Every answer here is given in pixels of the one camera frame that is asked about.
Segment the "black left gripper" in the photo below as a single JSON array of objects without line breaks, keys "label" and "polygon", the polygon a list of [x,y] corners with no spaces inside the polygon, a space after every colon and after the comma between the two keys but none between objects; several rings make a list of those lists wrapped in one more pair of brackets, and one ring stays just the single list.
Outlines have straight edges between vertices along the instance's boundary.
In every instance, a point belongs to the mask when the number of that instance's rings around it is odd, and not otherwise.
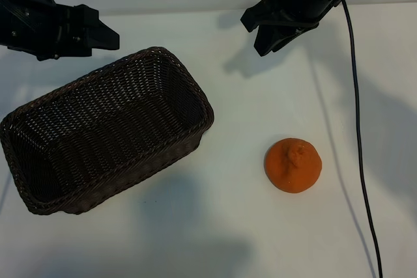
[{"label": "black left gripper", "polygon": [[94,49],[119,49],[119,34],[87,5],[53,0],[1,0],[1,45],[38,60],[91,57]]}]

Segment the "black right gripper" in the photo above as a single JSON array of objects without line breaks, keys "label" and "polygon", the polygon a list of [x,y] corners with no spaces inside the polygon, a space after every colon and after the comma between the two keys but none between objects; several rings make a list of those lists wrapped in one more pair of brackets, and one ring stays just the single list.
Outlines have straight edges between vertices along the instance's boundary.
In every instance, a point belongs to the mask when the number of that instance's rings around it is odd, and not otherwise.
[{"label": "black right gripper", "polygon": [[277,52],[307,29],[316,28],[317,21],[302,20],[316,20],[331,1],[261,0],[247,8],[240,21],[248,32],[258,27],[254,48],[264,57],[271,51]]}]

